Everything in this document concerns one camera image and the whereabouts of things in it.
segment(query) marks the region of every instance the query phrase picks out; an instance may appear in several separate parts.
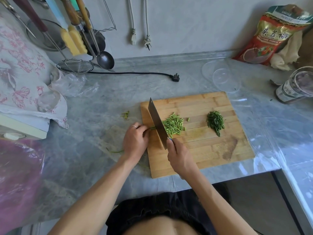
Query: purple plastic bag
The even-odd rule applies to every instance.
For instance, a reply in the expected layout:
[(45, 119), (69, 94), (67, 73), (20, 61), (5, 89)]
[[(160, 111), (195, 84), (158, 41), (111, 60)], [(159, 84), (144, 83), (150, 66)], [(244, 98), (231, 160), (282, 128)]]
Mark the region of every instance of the purple plastic bag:
[(40, 185), (44, 152), (39, 142), (0, 139), (0, 234), (19, 227)]

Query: floor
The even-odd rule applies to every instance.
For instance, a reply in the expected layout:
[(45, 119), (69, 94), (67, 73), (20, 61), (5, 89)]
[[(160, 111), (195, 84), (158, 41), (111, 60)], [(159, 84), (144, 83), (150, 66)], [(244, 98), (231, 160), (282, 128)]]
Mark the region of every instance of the floor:
[[(226, 182), (233, 208), (263, 235), (299, 235), (297, 227), (270, 173)], [(22, 229), (22, 235), (46, 235), (57, 220)], [(104, 227), (100, 233), (106, 234)]]

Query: hand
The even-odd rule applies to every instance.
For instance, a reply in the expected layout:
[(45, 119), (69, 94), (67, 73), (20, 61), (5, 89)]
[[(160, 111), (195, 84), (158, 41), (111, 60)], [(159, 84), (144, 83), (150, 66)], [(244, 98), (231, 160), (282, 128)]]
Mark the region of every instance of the hand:
[(174, 171), (182, 178), (186, 179), (190, 173), (199, 170), (190, 151), (177, 138), (168, 139), (166, 144), (168, 149), (167, 158)]
[(122, 159), (131, 161), (134, 166), (139, 162), (149, 142), (149, 127), (138, 122), (132, 124), (125, 133), (123, 140), (124, 155)]

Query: jar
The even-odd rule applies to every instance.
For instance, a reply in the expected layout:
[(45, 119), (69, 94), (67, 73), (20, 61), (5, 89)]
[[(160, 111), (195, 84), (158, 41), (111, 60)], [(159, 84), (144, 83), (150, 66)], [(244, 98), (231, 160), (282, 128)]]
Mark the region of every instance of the jar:
[(307, 66), (295, 70), (290, 78), (276, 89), (275, 95), (284, 104), (313, 97), (313, 67)]

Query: cleaver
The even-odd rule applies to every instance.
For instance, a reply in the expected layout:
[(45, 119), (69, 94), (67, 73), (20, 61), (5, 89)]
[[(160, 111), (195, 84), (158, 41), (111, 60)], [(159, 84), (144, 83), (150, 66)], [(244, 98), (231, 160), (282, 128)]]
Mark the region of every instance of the cleaver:
[(161, 139), (161, 142), (163, 144), (163, 147), (164, 149), (167, 149), (167, 146), (166, 146), (166, 140), (169, 138), (167, 133), (166, 133), (166, 130), (163, 126), (163, 123), (162, 123), (162, 120), (156, 110), (156, 107), (154, 106), (154, 103), (152, 101), (152, 99), (150, 98), (150, 101), (149, 101), (149, 105), (148, 105), (148, 111), (151, 115), (151, 118), (152, 118), (152, 121), (154, 123), (154, 126), (156, 128), (156, 131)]

